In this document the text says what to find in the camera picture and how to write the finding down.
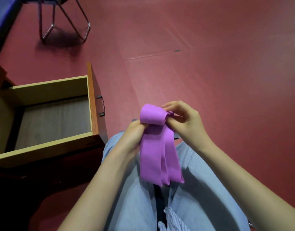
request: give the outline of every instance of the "light blue jeans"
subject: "light blue jeans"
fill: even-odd
[[[122,134],[108,141],[102,162]],[[170,183],[168,207],[188,229],[249,231],[245,214],[203,159],[184,142],[176,146],[176,151],[185,183]],[[139,175],[137,155],[128,166],[104,230],[157,230],[154,187]]]

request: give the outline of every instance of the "drawer handle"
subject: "drawer handle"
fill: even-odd
[[[102,113],[99,114],[100,117],[104,117],[105,116],[105,103],[104,103],[104,98],[102,97],[102,95],[99,95],[98,97],[96,97],[96,99],[102,99],[102,102],[103,102],[103,108],[104,108],[104,111]]]

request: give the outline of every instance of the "chair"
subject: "chair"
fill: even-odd
[[[88,23],[88,29],[87,32],[85,34],[84,37],[81,36],[81,34],[78,32],[78,30],[76,29],[75,25],[73,24],[73,22],[71,21],[71,19],[69,18],[69,16],[67,15],[67,13],[65,12],[64,8],[62,7],[62,5],[67,2],[68,0],[22,0],[22,3],[32,3],[32,2],[36,2],[38,3],[38,20],[39,20],[39,37],[41,38],[41,40],[43,42],[45,42],[47,36],[49,35],[49,33],[53,30],[53,28],[55,27],[55,6],[57,5],[61,11],[63,12],[63,14],[65,15],[65,17],[68,19],[69,23],[72,25],[73,29],[75,30],[75,32],[77,33],[77,35],[85,42],[89,31],[91,29],[90,27],[90,22],[86,16],[86,14],[84,13],[80,3],[78,2],[78,0],[75,0],[77,5],[79,6],[81,12],[83,13],[85,19],[87,20]],[[45,35],[43,35],[43,26],[42,26],[42,4],[49,4],[52,5],[52,23],[50,28],[47,30],[47,32],[45,33]]]

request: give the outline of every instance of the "wooden drawer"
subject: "wooden drawer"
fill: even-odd
[[[105,107],[85,76],[0,89],[0,167],[14,167],[107,141]]]

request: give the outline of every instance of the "chair leg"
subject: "chair leg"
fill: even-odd
[[[77,33],[77,35],[85,42],[87,40],[87,37],[88,37],[88,34],[89,34],[89,31],[91,29],[91,26],[90,26],[90,22],[85,14],[85,12],[83,11],[80,3],[78,2],[78,0],[76,0],[77,2],[77,5],[79,6],[81,12],[83,13],[85,19],[87,20],[87,23],[88,23],[88,29],[87,29],[87,32],[86,32],[86,35],[84,37],[82,37],[80,35],[80,33],[78,32],[77,28],[75,27],[75,25],[73,24],[73,22],[71,21],[71,19],[69,18],[69,16],[67,15],[67,13],[65,12],[65,10],[63,9],[62,5],[59,3],[58,0],[55,0],[56,4],[58,5],[58,7],[60,7],[61,11],[63,12],[63,14],[65,15],[65,17],[68,19],[69,23],[72,25],[73,29],[75,30],[75,32]]]
[[[49,35],[49,33],[53,30],[55,26],[55,4],[52,5],[52,23],[50,28],[47,30],[45,35],[43,35],[43,23],[42,23],[42,1],[38,2],[38,20],[39,20],[39,37],[41,41],[45,42],[45,39]]]

